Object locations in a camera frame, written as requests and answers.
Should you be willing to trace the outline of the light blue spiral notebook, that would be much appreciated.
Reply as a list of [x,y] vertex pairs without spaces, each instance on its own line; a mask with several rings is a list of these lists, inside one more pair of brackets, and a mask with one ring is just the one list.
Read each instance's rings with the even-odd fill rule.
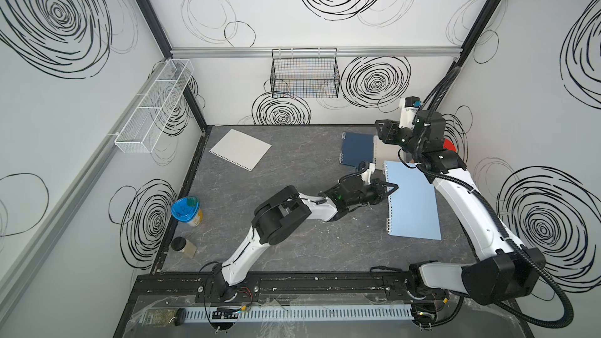
[[441,240],[434,187],[416,168],[385,161],[386,181],[398,188],[388,197],[390,236]]

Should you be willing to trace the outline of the dark blue spiral notebook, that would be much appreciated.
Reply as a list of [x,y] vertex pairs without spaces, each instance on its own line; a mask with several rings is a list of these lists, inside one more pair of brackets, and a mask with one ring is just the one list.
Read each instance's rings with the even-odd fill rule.
[[342,145],[339,163],[345,166],[358,167],[361,162],[372,163],[373,135],[345,131],[342,134]]

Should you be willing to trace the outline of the torn lined paper page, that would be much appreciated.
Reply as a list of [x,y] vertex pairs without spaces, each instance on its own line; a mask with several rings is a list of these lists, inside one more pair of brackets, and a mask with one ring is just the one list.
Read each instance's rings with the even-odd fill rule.
[[230,129],[210,149],[210,153],[251,172],[270,148],[271,145],[267,142],[255,139],[235,129]]

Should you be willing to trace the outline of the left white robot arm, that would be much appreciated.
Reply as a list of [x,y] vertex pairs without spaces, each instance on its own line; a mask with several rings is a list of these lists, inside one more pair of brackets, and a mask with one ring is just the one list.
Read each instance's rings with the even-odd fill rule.
[[243,242],[232,256],[211,270],[214,293],[220,301],[236,297],[255,262],[269,248],[287,239],[306,220],[335,222],[360,207],[386,200],[398,185],[372,178],[375,164],[362,162],[359,169],[339,178],[336,185],[310,196],[287,186],[259,205]]

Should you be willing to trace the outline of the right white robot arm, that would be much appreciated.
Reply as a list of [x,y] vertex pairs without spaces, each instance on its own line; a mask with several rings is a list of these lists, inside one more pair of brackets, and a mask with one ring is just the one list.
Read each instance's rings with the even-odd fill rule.
[[510,231],[481,195],[458,153],[445,148],[445,118],[424,109],[415,96],[403,99],[399,107],[399,120],[376,123],[380,142],[398,146],[413,158],[412,164],[384,164],[388,182],[398,186],[389,198],[389,225],[408,228],[413,218],[435,224],[427,200],[439,193],[459,219],[476,256],[472,264],[411,265],[419,292],[447,289],[481,305],[530,295],[546,263],[542,252],[525,247]]

